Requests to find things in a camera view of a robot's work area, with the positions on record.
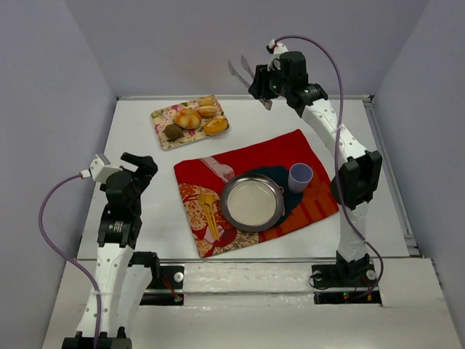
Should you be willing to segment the large orange-glazed bread roll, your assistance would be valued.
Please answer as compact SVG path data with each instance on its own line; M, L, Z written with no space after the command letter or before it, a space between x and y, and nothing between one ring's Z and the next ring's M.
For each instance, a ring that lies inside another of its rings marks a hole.
M202 117L196 110L185 108L181 110L175 117L174 123L183 129L197 129L202 122Z

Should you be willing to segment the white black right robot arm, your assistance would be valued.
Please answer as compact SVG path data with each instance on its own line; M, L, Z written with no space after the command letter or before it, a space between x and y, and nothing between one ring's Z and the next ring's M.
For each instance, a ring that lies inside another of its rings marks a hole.
M328 95L319 84L311 84L304 55L278 45L268 64L258 65L248 88L250 95L266 109L283 97L332 153L335 177L331 194L341 209L338 258L360 261L368 253L365 217L368 203L378 187L382 157L358 142L341 122Z

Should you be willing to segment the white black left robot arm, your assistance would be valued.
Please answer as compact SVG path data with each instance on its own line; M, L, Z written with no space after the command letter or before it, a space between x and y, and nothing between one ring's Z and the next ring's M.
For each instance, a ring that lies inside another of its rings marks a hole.
M135 250L142 227L141 195L158 167L151 156L123 153L121 160L136 169L117 167L98 154L81 172L100 184L107 199L97 234L96 284L76 329L85 337L115 337L120 328L128 330L146 288L159 275L156 253Z

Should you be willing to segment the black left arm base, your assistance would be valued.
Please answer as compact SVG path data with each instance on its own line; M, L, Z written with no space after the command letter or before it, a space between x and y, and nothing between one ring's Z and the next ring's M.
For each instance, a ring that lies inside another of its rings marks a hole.
M62 341L62 349L132 349L132 340L126 336L124 326L118 327L115 337L109 337L101 332L95 344L94 337L86 337L77 331L73 337L66 337Z

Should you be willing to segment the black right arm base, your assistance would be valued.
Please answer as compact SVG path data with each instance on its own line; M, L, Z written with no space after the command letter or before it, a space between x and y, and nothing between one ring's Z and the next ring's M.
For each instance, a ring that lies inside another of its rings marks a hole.
M334 264L312 266L308 284L316 305L378 304L377 274L368 254L347 262L338 252Z

